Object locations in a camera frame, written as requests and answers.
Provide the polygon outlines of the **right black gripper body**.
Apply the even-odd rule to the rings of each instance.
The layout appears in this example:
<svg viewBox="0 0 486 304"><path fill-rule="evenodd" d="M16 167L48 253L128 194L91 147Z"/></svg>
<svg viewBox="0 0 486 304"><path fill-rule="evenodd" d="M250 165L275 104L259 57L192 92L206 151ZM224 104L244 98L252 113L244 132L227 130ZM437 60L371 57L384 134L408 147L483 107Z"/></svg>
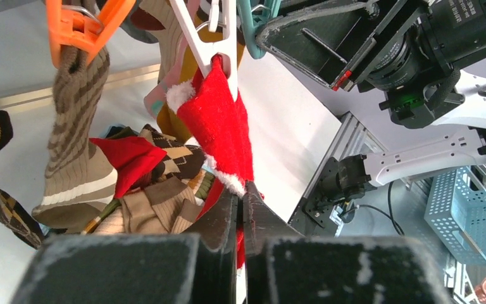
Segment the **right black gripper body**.
<svg viewBox="0 0 486 304"><path fill-rule="evenodd" d="M427 1L283 1L256 43L335 91L360 83L388 91L415 74L408 31L427 11Z"/></svg>

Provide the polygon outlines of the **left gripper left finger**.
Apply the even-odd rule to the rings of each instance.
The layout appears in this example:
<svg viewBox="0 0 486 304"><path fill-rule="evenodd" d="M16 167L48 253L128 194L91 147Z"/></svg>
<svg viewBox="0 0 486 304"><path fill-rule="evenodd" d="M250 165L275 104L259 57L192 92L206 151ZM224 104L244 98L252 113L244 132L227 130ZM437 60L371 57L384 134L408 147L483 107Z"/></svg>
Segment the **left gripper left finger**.
<svg viewBox="0 0 486 304"><path fill-rule="evenodd" d="M239 198L221 192L181 234L60 235L35 254L13 303L235 303Z"/></svg>

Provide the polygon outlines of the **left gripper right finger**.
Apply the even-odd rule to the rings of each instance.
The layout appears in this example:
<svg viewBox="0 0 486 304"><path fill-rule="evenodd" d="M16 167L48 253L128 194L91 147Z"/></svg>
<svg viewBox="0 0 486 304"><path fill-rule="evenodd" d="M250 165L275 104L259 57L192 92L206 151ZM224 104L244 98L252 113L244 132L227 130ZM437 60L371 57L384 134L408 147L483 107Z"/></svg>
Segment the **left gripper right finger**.
<svg viewBox="0 0 486 304"><path fill-rule="evenodd" d="M247 303L451 303L424 245L398 236L306 237L256 185L242 199Z"/></svg>

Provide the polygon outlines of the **brown striped sock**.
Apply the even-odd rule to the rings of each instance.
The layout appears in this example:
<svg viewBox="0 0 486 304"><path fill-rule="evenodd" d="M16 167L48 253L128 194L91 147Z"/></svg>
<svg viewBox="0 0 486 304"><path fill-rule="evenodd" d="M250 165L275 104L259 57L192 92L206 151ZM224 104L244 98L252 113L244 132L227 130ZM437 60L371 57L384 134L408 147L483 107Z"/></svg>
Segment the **brown striped sock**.
<svg viewBox="0 0 486 304"><path fill-rule="evenodd" d="M77 231L111 202L117 171L89 140L103 91L87 89L84 96L72 97L59 90L69 83L108 76L110 58L105 47L90 64L87 53L76 47L64 47L62 55L53 84L56 116L47 144L44 195L32 216L47 227Z"/></svg>

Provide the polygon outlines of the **long red sock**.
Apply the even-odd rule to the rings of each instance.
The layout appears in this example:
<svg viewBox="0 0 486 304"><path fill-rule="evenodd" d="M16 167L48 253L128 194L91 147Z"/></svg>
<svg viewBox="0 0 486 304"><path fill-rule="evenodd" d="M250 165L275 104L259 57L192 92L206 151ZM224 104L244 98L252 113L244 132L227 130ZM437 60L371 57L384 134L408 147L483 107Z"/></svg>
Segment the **long red sock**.
<svg viewBox="0 0 486 304"><path fill-rule="evenodd" d="M221 64L214 59L207 77L197 71L192 80L166 93L168 107L199 143L215 176L201 215L216 204L223 189L241 198L246 182L254 180L247 110L241 98L232 99Z"/></svg>

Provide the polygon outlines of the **white clothes clip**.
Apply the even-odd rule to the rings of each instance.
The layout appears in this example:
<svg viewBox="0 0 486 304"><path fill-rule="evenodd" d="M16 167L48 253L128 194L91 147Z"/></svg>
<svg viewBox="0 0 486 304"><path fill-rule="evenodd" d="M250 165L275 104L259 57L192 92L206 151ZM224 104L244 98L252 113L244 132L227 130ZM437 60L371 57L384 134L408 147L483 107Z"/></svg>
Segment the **white clothes clip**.
<svg viewBox="0 0 486 304"><path fill-rule="evenodd" d="M214 59L221 59L228 89L232 99L237 100L237 2L211 1L208 20L200 25L194 23L194 15L184 1L170 4L202 76L212 72Z"/></svg>

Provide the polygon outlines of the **white round clip hanger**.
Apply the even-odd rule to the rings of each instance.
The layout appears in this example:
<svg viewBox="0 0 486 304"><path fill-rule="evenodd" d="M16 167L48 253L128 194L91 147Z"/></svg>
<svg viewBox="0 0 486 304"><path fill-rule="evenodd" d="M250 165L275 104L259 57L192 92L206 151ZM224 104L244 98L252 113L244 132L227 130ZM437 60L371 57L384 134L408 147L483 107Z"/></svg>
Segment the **white round clip hanger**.
<svg viewBox="0 0 486 304"><path fill-rule="evenodd" d="M237 42L238 51L246 48L255 60L261 59L266 51L256 44L256 35L267 22L277 17L281 0L237 1ZM198 34L207 42L223 38L223 27L219 25L215 32L208 30L211 1L201 1L196 13L195 23L199 25Z"/></svg>

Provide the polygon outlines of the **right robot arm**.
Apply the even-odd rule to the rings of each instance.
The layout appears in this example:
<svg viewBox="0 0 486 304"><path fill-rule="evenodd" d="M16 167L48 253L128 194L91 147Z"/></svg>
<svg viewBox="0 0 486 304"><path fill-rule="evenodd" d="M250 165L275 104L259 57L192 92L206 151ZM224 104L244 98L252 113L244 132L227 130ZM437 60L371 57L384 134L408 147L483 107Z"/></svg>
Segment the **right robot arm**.
<svg viewBox="0 0 486 304"><path fill-rule="evenodd" d="M382 91L396 125L462 128L396 153L331 156L301 198L308 215L403 177L486 164L486 83L464 72L486 58L486 1L289 1L255 41L329 89Z"/></svg>

